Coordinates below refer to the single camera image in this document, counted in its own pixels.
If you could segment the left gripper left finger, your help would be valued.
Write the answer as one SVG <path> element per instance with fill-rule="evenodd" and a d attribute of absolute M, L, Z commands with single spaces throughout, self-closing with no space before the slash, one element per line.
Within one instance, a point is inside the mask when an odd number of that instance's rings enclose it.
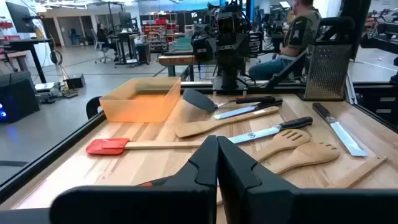
<path fill-rule="evenodd" d="M 51 224 L 215 224 L 218 140 L 208 136 L 161 184 L 81 186 L 52 202 Z"/>

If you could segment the black nylon turner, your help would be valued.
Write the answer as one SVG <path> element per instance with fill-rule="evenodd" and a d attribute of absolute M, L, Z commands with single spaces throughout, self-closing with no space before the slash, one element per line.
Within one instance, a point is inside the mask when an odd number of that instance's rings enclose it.
<path fill-rule="evenodd" d="M 220 104 L 214 103 L 206 95 L 194 89 L 187 89 L 183 92 L 183 99 L 191 105 L 212 113 L 219 107 L 225 106 L 230 103 L 246 104 L 246 103 L 275 103 L 276 99 L 272 96 L 251 97 L 251 98 L 236 98 L 233 100 L 225 101 Z"/>

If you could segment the black-handled kitchen knife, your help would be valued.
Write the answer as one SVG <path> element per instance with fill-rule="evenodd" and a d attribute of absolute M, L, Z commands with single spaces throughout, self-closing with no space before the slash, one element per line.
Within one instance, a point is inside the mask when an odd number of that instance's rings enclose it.
<path fill-rule="evenodd" d="M 330 125 L 332 130 L 338 136 L 345 148 L 354 157 L 367 157 L 369 154 L 364 151 L 351 135 L 342 127 L 339 121 L 320 103 L 313 103 L 312 108 Z"/>
<path fill-rule="evenodd" d="M 245 113 L 249 113 L 249 112 L 253 112 L 253 111 L 257 111 L 257 110 L 261 110 L 263 108 L 268 108 L 271 106 L 279 106 L 281 105 L 283 102 L 282 98 L 277 98 L 275 100 L 275 102 L 273 103 L 258 103 L 256 105 L 253 106 L 247 106 L 247 107 L 243 107 L 243 108 L 239 108 L 236 110 L 232 110 L 232 111 L 227 111 L 221 114 L 216 114 L 213 115 L 214 119 L 220 120 L 220 119 L 226 119 L 229 117 L 233 117 L 233 116 L 237 116 L 237 115 L 241 115 L 241 114 L 245 114 Z"/>
<path fill-rule="evenodd" d="M 238 143 L 242 143 L 242 142 L 247 142 L 247 141 L 252 141 L 255 139 L 263 138 L 266 136 L 271 136 L 271 135 L 277 134 L 281 131 L 284 131 L 286 129 L 302 128 L 304 126 L 311 125 L 312 123 L 313 123 L 313 118 L 310 116 L 306 116 L 303 118 L 293 119 L 290 121 L 286 121 L 284 123 L 280 123 L 271 128 L 267 128 L 267 129 L 263 129 L 263 130 L 255 131 L 255 132 L 251 132 L 251 133 L 241 134 L 238 136 L 233 136 L 228 139 L 232 143 L 238 144 Z"/>

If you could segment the wooden spatula with long slots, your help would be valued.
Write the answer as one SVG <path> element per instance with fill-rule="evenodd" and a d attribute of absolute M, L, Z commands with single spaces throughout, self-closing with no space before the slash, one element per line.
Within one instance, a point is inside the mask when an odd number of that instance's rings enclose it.
<path fill-rule="evenodd" d="M 299 129 L 286 129 L 276 134 L 270 143 L 252 155 L 252 158 L 261 162 L 281 151 L 295 149 L 311 140 L 311 136 Z"/>

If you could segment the plain wooden spatula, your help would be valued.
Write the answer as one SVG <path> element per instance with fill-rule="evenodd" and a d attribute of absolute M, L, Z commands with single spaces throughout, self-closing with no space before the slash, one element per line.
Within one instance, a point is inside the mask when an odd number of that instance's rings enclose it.
<path fill-rule="evenodd" d="M 174 128 L 175 134 L 180 138 L 187 138 L 190 136 L 196 136 L 199 134 L 207 133 L 213 129 L 225 126 L 227 124 L 233 124 L 240 121 L 245 121 L 249 119 L 258 118 L 261 116 L 266 116 L 274 114 L 279 111 L 276 106 L 271 106 L 269 108 L 264 108 L 262 110 L 257 110 L 255 112 L 242 114 L 239 116 L 234 116 L 221 120 L 208 120 L 208 121 L 196 121 L 189 123 L 180 123 Z"/>

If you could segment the wooden bench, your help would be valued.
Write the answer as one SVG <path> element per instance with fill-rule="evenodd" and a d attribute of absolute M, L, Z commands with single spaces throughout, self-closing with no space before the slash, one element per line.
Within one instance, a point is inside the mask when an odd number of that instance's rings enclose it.
<path fill-rule="evenodd" d="M 158 63 L 167 68 L 170 77 L 177 76 L 176 66 L 185 66 L 180 75 L 188 77 L 191 81 L 194 80 L 195 66 L 216 64 L 214 60 L 199 62 L 193 55 L 162 55 L 158 58 Z"/>

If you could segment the wooden spatula with short slots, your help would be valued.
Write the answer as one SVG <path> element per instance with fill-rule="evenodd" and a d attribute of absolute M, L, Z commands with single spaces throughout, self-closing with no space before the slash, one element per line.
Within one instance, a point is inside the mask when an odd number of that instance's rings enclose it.
<path fill-rule="evenodd" d="M 289 170 L 322 164 L 333 161 L 340 156 L 340 149 L 329 143 L 308 142 L 292 151 L 283 161 L 267 166 L 275 174 L 283 174 Z"/>

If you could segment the person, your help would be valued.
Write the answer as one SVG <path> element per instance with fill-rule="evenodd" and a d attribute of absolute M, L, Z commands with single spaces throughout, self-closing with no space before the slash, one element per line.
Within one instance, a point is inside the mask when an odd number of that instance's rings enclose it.
<path fill-rule="evenodd" d="M 118 50 L 116 47 L 116 44 L 113 42 L 110 42 L 108 39 L 108 35 L 112 34 L 113 31 L 109 31 L 107 28 L 102 23 L 97 23 L 97 32 L 96 36 L 98 38 L 98 41 L 102 43 L 102 49 L 108 48 L 114 50 L 114 61 L 118 62 Z"/>
<path fill-rule="evenodd" d="M 294 0 L 294 20 L 285 35 L 282 48 L 275 59 L 252 66 L 248 75 L 254 80 L 270 80 L 283 71 L 317 38 L 322 19 L 313 0 Z"/>

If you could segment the shelf with red bins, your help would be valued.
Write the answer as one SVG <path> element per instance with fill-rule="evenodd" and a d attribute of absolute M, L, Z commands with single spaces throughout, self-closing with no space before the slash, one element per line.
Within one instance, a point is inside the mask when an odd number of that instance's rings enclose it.
<path fill-rule="evenodd" d="M 141 15 L 141 31 L 146 35 L 151 53 L 162 53 L 169 50 L 169 43 L 176 39 L 179 31 L 177 13 L 151 12 Z"/>

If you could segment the orange translucent plastic bin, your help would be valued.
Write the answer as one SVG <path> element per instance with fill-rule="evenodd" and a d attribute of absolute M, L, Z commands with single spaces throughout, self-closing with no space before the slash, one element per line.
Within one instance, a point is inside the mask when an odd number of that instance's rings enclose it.
<path fill-rule="evenodd" d="M 180 99 L 179 77 L 131 79 L 99 99 L 110 122 L 159 123 Z"/>

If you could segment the black standing desk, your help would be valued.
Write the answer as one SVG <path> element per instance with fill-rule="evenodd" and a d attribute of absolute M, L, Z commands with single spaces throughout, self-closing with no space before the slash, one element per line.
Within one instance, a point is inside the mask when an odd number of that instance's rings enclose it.
<path fill-rule="evenodd" d="M 108 39 L 115 43 L 118 61 L 114 67 L 120 65 L 150 64 L 150 49 L 146 35 L 139 35 L 133 32 L 121 32 L 117 35 L 109 35 Z"/>

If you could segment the grey office chair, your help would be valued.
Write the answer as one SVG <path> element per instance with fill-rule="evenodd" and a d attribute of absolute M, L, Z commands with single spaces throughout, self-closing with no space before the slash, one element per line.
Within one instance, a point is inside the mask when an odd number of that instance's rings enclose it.
<path fill-rule="evenodd" d="M 94 48 L 95 48 L 95 50 L 97 50 L 97 51 L 99 51 L 99 52 L 102 53 L 102 57 L 96 59 L 96 60 L 95 60 L 95 63 L 98 63 L 98 62 L 106 63 L 108 60 L 112 60 L 111 57 L 109 57 L 109 56 L 106 55 L 107 52 L 108 52 L 108 50 L 109 50 L 109 47 L 105 47 L 105 46 L 104 46 L 104 42 L 100 42 L 100 41 L 98 40 L 98 37 L 97 37 L 96 32 L 95 32 L 94 29 L 91 29 L 91 32 L 93 33 Z"/>

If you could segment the black clamp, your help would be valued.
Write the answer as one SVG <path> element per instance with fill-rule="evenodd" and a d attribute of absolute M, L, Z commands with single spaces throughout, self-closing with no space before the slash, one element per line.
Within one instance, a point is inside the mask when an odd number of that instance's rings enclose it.
<path fill-rule="evenodd" d="M 87 115 L 88 119 L 91 119 L 92 117 L 94 117 L 98 113 L 100 113 L 100 110 L 99 110 L 99 108 L 101 107 L 100 98 L 101 98 L 100 96 L 96 96 L 87 102 L 86 115 Z"/>

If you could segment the black drawer cabinet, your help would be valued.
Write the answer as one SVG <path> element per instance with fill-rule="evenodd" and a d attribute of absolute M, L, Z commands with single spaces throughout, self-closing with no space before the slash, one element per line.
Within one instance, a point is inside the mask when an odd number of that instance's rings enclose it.
<path fill-rule="evenodd" d="M 398 85 L 391 82 L 353 83 L 362 112 L 398 133 Z"/>

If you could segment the black computer case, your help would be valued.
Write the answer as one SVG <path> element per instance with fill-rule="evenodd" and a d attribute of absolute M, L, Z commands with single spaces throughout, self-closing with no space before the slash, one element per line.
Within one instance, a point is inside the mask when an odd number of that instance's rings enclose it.
<path fill-rule="evenodd" d="M 0 123 L 14 123 L 40 110 L 29 71 L 0 75 Z"/>

